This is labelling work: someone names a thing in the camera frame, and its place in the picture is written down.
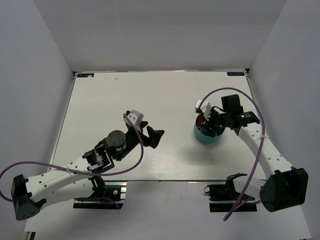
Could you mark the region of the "red lip gloss tube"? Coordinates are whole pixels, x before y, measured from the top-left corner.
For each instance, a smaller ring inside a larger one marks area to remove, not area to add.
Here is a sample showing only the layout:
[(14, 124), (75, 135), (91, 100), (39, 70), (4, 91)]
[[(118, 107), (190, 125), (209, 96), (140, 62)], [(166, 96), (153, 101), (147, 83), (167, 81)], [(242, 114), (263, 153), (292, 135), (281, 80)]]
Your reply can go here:
[(196, 125), (197, 128), (199, 128), (201, 126), (202, 121), (203, 121), (203, 117), (201, 115), (199, 115), (196, 118), (196, 122), (195, 122), (195, 125)]

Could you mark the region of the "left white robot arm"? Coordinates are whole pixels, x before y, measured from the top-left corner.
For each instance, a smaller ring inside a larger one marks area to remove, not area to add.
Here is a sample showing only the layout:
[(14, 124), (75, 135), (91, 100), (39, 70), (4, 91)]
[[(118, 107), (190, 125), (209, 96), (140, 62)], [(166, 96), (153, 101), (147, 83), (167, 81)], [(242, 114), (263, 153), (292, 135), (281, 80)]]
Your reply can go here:
[(27, 220), (50, 205), (71, 199), (116, 205), (121, 200), (120, 189), (106, 185), (101, 174), (114, 168), (114, 162), (124, 159), (136, 146), (155, 149), (164, 133), (146, 121), (138, 126), (128, 125), (127, 132), (110, 132), (95, 148), (63, 169), (14, 177), (11, 196), (16, 220)]

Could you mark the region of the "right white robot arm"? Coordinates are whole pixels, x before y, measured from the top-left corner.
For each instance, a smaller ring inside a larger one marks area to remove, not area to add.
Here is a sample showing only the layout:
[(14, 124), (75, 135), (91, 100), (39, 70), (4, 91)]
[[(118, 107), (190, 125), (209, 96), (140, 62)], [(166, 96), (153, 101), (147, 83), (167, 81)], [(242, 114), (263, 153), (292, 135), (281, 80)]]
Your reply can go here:
[(222, 108), (203, 99), (196, 102), (196, 138), (216, 141), (225, 129), (230, 129), (247, 145), (255, 161), (249, 174), (230, 175), (221, 188), (210, 185), (210, 200), (223, 201), (226, 197), (235, 200), (231, 212), (247, 203), (262, 204), (269, 212), (303, 205), (309, 180), (306, 170), (286, 160), (266, 136), (262, 117), (244, 111), (239, 95), (223, 96), (221, 102)]

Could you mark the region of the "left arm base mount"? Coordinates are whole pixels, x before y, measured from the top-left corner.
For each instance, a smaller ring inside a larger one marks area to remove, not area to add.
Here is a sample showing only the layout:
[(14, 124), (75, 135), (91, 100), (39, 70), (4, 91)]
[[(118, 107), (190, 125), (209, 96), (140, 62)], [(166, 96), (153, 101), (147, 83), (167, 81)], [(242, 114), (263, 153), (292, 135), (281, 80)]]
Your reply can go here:
[(74, 200), (74, 209), (120, 210), (127, 192), (127, 182), (107, 182), (101, 193), (94, 193), (88, 199)]

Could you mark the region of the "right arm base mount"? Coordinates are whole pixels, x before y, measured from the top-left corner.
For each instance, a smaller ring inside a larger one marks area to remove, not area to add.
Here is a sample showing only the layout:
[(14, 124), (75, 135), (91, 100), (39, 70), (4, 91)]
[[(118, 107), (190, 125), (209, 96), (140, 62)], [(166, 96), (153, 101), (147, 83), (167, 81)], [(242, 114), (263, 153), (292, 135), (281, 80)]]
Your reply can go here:
[[(242, 188), (240, 190), (235, 189), (234, 179), (240, 180), (240, 178), (246, 176), (246, 173), (236, 173), (228, 176), (225, 181), (208, 184), (203, 191), (209, 198), (209, 211), (211, 213), (228, 213), (242, 191)], [(244, 194), (240, 203), (244, 204), (237, 208), (235, 212), (257, 211), (256, 199), (253, 196)]]

